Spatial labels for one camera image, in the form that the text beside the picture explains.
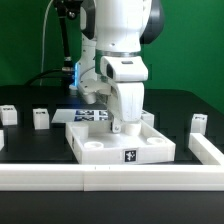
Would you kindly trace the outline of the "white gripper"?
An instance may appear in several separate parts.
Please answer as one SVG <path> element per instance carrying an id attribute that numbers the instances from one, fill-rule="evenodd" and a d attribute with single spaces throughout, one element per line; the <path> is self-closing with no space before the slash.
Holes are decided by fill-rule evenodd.
<path id="1" fill-rule="evenodd" d="M 141 82 L 117 83 L 86 79 L 78 85 L 78 90 L 88 104 L 100 99 L 114 116 L 111 131 L 121 132 L 121 122 L 138 122 L 141 118 L 144 86 Z"/>

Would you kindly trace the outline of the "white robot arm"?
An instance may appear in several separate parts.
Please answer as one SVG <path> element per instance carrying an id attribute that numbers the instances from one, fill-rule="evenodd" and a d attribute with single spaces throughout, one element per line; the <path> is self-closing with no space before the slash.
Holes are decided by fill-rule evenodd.
<path id="1" fill-rule="evenodd" d="M 149 71 L 141 46 L 164 27 L 161 0 L 83 0 L 80 6 L 82 54 L 75 64 L 74 87 L 89 104 L 101 100 L 111 130 L 141 119 Z"/>

